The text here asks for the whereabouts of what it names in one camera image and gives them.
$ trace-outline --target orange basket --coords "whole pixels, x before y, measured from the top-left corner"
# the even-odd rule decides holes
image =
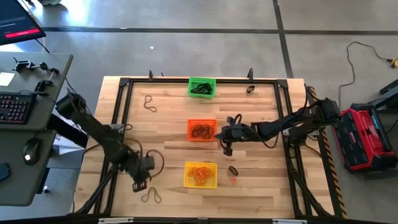
[[[189,141],[215,141],[216,119],[189,119],[187,139]]]

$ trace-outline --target concrete floor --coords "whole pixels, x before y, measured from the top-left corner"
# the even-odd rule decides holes
[[[285,30],[398,30],[398,2],[394,0],[278,3]],[[111,0],[63,0],[62,5],[46,8],[34,4],[30,10],[43,27],[277,29],[272,0],[120,0],[117,4]],[[255,77],[287,77],[279,37],[276,32],[47,32],[45,41],[51,52],[75,56],[68,79],[94,110],[105,75],[147,75],[151,69],[155,75],[163,72],[166,76],[243,77],[252,67]],[[304,78],[319,97],[334,100],[337,87],[352,79],[345,51],[350,42],[371,44],[382,57],[398,57],[396,39],[396,34],[286,35],[294,78]],[[32,40],[1,46],[0,50],[41,52],[42,48]],[[353,45],[350,52],[356,82],[343,89],[341,108],[375,99],[378,90],[394,81],[398,72],[366,47]],[[336,147],[331,146],[348,217],[398,223],[398,181],[366,182],[361,175],[347,173]],[[26,208],[1,207],[0,220],[68,213],[76,178],[76,170],[52,170],[47,181],[54,189],[52,194],[36,196]]]

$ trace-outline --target keyboard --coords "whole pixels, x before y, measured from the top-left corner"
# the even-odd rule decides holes
[[[0,124],[26,124],[36,93],[0,92]]]

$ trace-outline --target monitor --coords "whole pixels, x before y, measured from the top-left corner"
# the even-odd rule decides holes
[[[18,0],[0,2],[0,45],[45,37]]]

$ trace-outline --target green basket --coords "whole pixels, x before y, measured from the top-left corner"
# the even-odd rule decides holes
[[[198,93],[191,93],[191,90],[196,88],[199,84],[209,83],[211,86],[211,94],[198,94]],[[216,79],[215,78],[197,78],[197,77],[190,77],[188,83],[188,95],[191,97],[202,97],[202,98],[213,98],[216,94]]]

